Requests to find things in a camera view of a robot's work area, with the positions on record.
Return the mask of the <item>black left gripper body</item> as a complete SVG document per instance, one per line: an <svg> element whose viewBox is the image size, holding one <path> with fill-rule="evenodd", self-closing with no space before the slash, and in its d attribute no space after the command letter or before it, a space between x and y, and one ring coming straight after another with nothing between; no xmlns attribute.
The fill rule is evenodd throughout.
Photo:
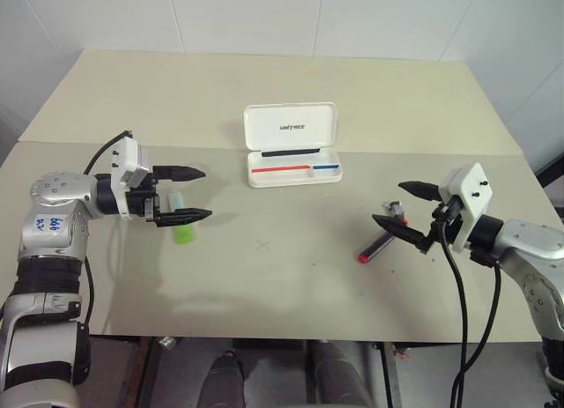
<svg viewBox="0 0 564 408"><path fill-rule="evenodd" d="M149 173L136 187L131 187L125 193L131 214L135 214L146 222L160 225L160 197L157 192L158 178Z"/></svg>

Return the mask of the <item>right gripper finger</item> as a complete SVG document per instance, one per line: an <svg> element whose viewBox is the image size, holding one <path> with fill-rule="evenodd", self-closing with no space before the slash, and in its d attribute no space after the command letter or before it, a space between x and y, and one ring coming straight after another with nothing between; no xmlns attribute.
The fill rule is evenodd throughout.
<svg viewBox="0 0 564 408"><path fill-rule="evenodd" d="M372 219L386 232L402 241L412 244L417 249L431 248L431 241L426 235L405 225L399 219L380 214L373 214Z"/></svg>
<svg viewBox="0 0 564 408"><path fill-rule="evenodd" d="M400 182L397 186L411 195L426 201L440 202L442 200L439 187L436 184L421 181L406 181Z"/></svg>

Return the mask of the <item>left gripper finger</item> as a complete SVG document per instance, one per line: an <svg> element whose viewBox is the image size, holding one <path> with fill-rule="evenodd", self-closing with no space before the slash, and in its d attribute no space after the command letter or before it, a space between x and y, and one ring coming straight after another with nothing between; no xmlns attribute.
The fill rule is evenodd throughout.
<svg viewBox="0 0 564 408"><path fill-rule="evenodd" d="M161 212L156 215L156 226L184 226L206 219L211 215L212 211L199 208L183 208L171 212Z"/></svg>
<svg viewBox="0 0 564 408"><path fill-rule="evenodd" d="M190 182L205 178L206 173L194 168L185 166L154 166L153 177L155 181L171 182Z"/></svg>

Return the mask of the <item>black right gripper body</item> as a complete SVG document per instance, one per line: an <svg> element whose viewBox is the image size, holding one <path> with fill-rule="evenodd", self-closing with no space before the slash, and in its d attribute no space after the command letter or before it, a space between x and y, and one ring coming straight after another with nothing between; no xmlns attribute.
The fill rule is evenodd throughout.
<svg viewBox="0 0 564 408"><path fill-rule="evenodd" d="M441 245L448 245L448 228L459 217L464 208L459 196L452 196L447 203L440 203L432 213L433 222L430 230L423 240L419 243L419 251L426 254L429 249L437 242Z"/></svg>

